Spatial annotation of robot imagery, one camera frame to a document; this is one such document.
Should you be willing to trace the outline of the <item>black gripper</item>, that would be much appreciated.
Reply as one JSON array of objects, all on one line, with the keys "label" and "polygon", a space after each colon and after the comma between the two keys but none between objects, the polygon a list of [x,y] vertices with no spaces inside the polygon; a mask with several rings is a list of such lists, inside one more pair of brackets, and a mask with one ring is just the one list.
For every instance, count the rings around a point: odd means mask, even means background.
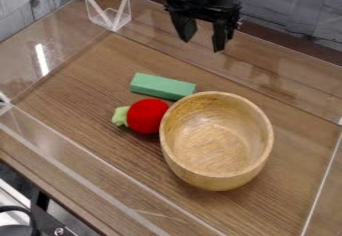
[{"label": "black gripper", "polygon": [[216,52],[225,49],[234,36],[234,25],[241,20],[241,0],[166,0],[166,11],[180,38],[189,42],[198,27],[197,19],[214,22],[213,48]]}]

